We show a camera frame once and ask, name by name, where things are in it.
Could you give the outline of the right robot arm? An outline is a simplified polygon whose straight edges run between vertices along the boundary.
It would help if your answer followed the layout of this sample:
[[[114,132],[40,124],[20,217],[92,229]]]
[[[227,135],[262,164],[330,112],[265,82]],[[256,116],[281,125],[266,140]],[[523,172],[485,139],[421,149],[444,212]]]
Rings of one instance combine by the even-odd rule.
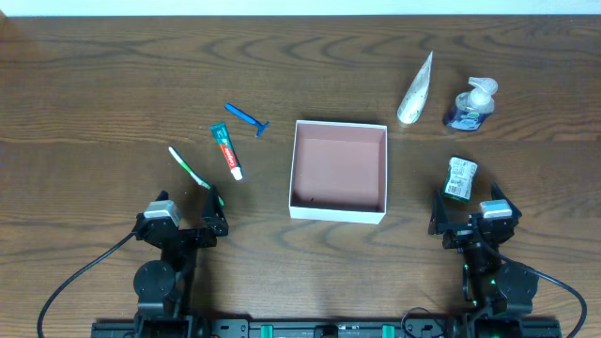
[[[445,250],[464,257],[463,295],[473,306],[446,326],[447,337],[523,337],[522,318],[532,312],[538,277],[501,259],[499,247],[515,234],[519,209],[491,185],[491,199],[463,223],[450,220],[435,192],[428,233],[442,236]]]

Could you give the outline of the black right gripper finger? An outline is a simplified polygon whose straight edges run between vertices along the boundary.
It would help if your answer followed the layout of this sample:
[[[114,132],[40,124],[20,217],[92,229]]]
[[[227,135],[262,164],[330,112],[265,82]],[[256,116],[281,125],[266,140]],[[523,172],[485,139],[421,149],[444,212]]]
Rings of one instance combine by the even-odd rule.
[[[493,200],[504,200],[508,205],[512,204],[510,199],[502,192],[500,186],[496,182],[491,184],[491,197]]]
[[[435,191],[431,218],[428,225],[429,235],[441,235],[447,231],[449,220],[440,191]]]

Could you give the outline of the white squeeze tube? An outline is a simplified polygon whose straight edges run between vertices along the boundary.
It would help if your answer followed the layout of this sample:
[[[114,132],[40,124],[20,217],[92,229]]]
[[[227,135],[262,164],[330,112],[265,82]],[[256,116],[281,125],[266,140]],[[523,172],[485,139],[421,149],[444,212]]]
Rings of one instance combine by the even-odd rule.
[[[433,53],[431,52],[424,61],[397,109],[397,118],[402,124],[415,123],[425,107],[429,95]]]

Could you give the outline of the clear blue soap pump bottle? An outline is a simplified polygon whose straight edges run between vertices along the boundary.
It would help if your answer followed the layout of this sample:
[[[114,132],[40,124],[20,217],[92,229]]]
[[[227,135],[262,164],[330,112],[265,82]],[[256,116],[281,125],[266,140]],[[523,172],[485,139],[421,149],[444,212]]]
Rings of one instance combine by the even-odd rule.
[[[459,94],[443,116],[442,123],[447,128],[464,132],[478,131],[495,111],[493,96],[499,89],[498,83],[492,78],[469,77],[468,84],[472,86],[472,90]]]

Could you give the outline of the green white labelled packet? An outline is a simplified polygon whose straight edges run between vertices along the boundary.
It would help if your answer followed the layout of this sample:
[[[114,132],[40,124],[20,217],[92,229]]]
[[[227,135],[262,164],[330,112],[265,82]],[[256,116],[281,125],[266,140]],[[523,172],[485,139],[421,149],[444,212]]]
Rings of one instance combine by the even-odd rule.
[[[449,160],[447,177],[442,194],[460,202],[469,202],[472,182],[477,169],[478,164],[474,161],[452,157]]]

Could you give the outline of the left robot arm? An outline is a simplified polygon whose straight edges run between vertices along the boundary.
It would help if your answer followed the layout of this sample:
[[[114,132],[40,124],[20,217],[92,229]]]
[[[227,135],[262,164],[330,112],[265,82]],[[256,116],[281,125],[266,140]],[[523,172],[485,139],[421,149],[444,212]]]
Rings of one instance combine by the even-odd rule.
[[[136,216],[135,238],[161,250],[161,258],[151,260],[135,273],[133,288],[138,296],[134,318],[134,338],[209,337],[210,325],[190,309],[197,251],[217,244],[229,225],[217,187],[209,187],[202,208],[205,225],[181,229],[181,215],[167,192],[161,192],[146,210]]]

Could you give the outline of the red green toothpaste tube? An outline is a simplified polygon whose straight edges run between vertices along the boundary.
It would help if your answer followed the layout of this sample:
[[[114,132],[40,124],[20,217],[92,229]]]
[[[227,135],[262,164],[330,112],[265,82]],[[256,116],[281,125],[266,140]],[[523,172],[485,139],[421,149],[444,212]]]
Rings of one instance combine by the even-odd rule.
[[[236,181],[243,179],[243,174],[239,160],[233,148],[229,132],[224,123],[219,123],[210,127],[217,144],[223,152],[224,158],[228,164],[229,171]]]

